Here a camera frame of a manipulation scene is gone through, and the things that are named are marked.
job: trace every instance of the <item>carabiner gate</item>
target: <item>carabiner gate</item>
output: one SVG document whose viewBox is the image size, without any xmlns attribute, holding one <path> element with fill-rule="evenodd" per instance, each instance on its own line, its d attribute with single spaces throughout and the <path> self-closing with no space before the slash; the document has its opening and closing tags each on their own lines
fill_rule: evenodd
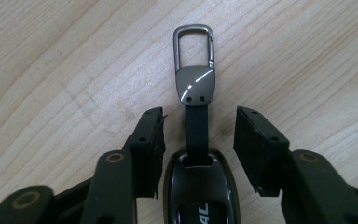
<svg viewBox="0 0 358 224">
<path fill-rule="evenodd" d="M 208 36 L 208 66 L 181 67 L 179 38 L 182 35 L 203 32 Z M 176 89 L 180 101 L 188 106 L 209 104 L 214 94 L 214 49 L 213 31 L 201 24 L 178 27 L 173 33 L 173 56 L 175 63 Z"/>
</svg>

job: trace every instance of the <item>light wooden surface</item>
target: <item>light wooden surface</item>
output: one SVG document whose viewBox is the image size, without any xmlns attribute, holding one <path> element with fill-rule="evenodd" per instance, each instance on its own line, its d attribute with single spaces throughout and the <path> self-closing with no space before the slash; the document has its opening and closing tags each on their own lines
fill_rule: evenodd
<svg viewBox="0 0 358 224">
<path fill-rule="evenodd" d="M 92 176 L 99 156 L 122 148 L 155 106 L 168 115 L 165 168 L 185 141 L 172 33 L 190 23 L 214 31 L 210 147 L 229 161 L 242 223 L 284 220 L 279 199 L 253 193 L 232 149 L 237 105 L 264 114 L 291 149 L 325 155 L 358 187 L 358 1 L 3 0 L 0 201 Z M 186 64 L 206 62 L 204 41 L 183 38 Z M 162 223 L 162 199 L 138 200 L 138 214 L 139 223 Z"/>
</svg>

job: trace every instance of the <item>black strap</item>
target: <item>black strap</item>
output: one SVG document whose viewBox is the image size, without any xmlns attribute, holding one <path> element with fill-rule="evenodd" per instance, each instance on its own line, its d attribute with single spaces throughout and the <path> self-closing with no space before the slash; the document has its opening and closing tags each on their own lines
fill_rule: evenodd
<svg viewBox="0 0 358 224">
<path fill-rule="evenodd" d="M 208 105 L 186 106 L 186 148 L 189 165 L 208 159 Z"/>
</svg>

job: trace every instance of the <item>carabiner clip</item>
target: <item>carabiner clip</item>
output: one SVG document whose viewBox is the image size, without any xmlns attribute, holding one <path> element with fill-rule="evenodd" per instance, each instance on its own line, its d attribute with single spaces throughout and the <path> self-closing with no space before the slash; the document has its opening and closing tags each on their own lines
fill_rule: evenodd
<svg viewBox="0 0 358 224">
<path fill-rule="evenodd" d="M 208 66 L 181 67 L 179 38 L 192 32 L 208 35 Z M 173 56 L 175 63 L 176 89 L 184 105 L 202 106 L 209 104 L 214 94 L 214 49 L 213 31 L 209 26 L 193 24 L 178 27 L 173 33 Z"/>
</svg>

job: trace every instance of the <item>white letter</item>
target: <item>white letter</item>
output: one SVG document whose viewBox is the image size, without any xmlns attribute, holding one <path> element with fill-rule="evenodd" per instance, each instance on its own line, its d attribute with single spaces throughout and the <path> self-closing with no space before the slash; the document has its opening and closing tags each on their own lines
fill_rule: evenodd
<svg viewBox="0 0 358 224">
<path fill-rule="evenodd" d="M 208 224 L 209 218 L 203 215 L 200 215 L 200 222 L 202 224 Z"/>
<path fill-rule="evenodd" d="M 208 215 L 208 204 L 207 203 L 205 203 L 205 209 L 199 208 L 199 213 L 201 213 L 203 215 Z"/>
</svg>

